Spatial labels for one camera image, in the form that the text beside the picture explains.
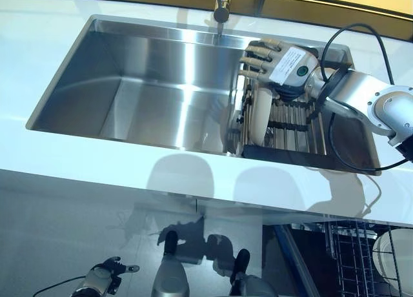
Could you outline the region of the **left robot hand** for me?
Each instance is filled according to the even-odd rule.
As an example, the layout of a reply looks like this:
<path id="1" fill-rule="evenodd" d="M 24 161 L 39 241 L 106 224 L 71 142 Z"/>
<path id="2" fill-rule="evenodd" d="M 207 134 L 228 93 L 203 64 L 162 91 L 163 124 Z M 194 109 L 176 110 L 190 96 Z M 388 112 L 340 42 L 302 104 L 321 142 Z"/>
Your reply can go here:
<path id="1" fill-rule="evenodd" d="M 112 279 L 111 285 L 120 286 L 122 279 L 120 278 L 121 274 L 125 273 L 136 273 L 140 270 L 138 265 L 123 265 L 119 256 L 111 257 L 105 260 L 103 263 L 95 265 L 95 268 L 103 268 L 110 273 Z"/>

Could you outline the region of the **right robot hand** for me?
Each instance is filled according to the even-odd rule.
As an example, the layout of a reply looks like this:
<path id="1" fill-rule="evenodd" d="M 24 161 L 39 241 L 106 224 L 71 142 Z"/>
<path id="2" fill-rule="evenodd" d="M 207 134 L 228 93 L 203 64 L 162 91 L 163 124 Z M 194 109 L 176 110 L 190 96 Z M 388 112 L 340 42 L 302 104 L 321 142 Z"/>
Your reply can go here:
<path id="1" fill-rule="evenodd" d="M 238 72 L 240 76 L 258 81 L 284 102 L 302 96 L 311 73 L 319 67 L 319 60 L 308 50 L 269 38 L 251 41 L 239 62 L 246 66 Z"/>

